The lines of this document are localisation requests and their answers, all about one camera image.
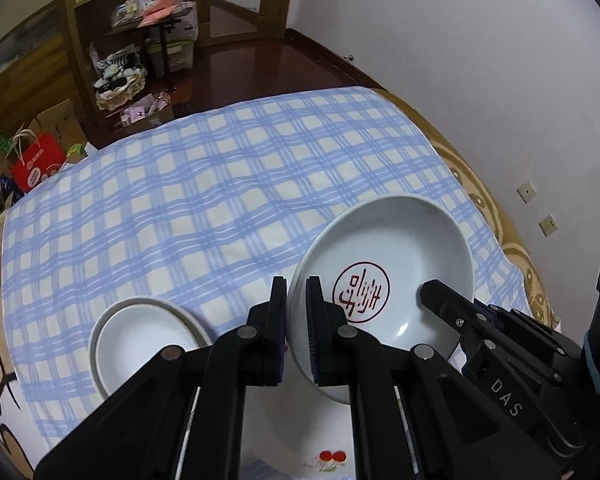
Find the wicker basket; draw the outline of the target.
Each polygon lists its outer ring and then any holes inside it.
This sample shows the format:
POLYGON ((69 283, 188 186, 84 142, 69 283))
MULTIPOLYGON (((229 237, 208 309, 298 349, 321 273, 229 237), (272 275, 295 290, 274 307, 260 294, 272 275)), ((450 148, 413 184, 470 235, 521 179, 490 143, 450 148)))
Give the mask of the wicker basket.
POLYGON ((99 110, 111 112, 131 101, 145 88, 145 84, 146 70, 143 66, 120 68, 117 73, 94 83, 96 106, 99 110))

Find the wall socket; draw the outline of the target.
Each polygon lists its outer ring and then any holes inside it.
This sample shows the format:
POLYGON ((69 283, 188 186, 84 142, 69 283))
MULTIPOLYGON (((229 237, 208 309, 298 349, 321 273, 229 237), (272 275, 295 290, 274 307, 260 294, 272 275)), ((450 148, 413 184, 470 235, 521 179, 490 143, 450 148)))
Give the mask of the wall socket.
POLYGON ((525 204, 528 204, 535 198, 536 189, 530 181, 524 181, 524 183, 517 188, 517 194, 525 204))
POLYGON ((558 230, 556 220, 552 214, 548 214, 539 222, 539 227, 545 237, 549 237, 558 230))

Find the red rimmed bowl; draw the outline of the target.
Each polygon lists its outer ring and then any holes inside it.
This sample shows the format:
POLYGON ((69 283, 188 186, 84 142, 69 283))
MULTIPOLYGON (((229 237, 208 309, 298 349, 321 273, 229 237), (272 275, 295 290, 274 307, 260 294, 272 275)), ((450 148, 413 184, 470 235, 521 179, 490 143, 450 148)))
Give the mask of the red rimmed bowl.
POLYGON ((118 390, 167 346, 186 351, 212 344, 204 326, 185 309, 151 297, 112 304, 96 321, 88 342, 88 364, 103 398, 118 390))

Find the wooden wardrobe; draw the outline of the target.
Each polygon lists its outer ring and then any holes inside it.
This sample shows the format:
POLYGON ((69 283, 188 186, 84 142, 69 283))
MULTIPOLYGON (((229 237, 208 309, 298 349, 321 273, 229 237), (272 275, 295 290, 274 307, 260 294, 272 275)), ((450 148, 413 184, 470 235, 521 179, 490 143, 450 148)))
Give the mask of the wooden wardrobe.
POLYGON ((71 101, 87 137, 104 142, 95 103, 99 56, 117 50, 110 14, 122 0, 0 0, 0 130, 14 133, 38 113, 71 101))

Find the red paper bag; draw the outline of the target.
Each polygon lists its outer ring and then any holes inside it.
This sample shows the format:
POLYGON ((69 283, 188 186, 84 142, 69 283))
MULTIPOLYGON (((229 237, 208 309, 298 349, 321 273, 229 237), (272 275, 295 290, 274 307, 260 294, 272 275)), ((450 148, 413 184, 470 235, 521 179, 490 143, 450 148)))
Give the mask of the red paper bag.
POLYGON ((23 193, 56 174, 67 158, 64 148, 50 133, 31 129, 22 129, 12 137, 12 151, 17 156, 12 176, 23 193))

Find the large cherry plate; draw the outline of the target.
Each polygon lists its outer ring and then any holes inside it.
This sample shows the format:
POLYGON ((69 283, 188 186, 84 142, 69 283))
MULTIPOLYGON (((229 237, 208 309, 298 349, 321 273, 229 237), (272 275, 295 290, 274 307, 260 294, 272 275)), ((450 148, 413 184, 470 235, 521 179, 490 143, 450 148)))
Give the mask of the large cherry plate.
POLYGON ((276 387, 249 387, 242 479, 354 479, 349 407, 318 392, 290 354, 276 387))

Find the cardboard box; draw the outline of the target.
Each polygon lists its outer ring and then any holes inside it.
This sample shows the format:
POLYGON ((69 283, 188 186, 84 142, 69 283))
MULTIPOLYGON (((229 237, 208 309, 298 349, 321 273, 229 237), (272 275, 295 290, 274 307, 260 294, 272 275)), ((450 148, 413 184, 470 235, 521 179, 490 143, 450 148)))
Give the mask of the cardboard box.
POLYGON ((35 133, 51 134, 65 151, 69 151, 76 144, 82 146, 87 144, 86 135, 76 118, 73 102, 70 99, 65 99, 38 113, 30 122, 29 128, 35 133))

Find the small black table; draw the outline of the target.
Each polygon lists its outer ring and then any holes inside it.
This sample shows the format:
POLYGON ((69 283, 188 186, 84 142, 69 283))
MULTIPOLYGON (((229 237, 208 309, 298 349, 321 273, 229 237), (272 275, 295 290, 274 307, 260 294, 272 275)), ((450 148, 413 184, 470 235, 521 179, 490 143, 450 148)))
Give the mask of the small black table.
POLYGON ((108 35, 134 32, 145 39, 146 54, 154 63, 155 75, 163 80, 166 91, 176 90, 173 75, 193 65, 194 43, 198 38, 196 6, 181 2, 164 9, 144 13, 132 20, 113 22, 108 35))

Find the white bowl red emblem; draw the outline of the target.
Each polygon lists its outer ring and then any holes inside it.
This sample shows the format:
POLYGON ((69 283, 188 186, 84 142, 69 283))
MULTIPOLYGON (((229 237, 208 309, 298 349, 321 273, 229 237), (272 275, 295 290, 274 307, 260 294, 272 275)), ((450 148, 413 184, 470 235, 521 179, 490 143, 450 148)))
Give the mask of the white bowl red emblem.
POLYGON ((348 209, 326 226, 298 264, 287 300, 288 353, 283 390, 294 402, 346 403, 342 387, 312 385, 306 282, 318 278, 323 298, 349 326, 387 346, 429 344, 445 358, 460 337, 419 298, 438 280, 460 296, 474 296, 467 240, 441 206, 413 194, 383 195, 348 209))

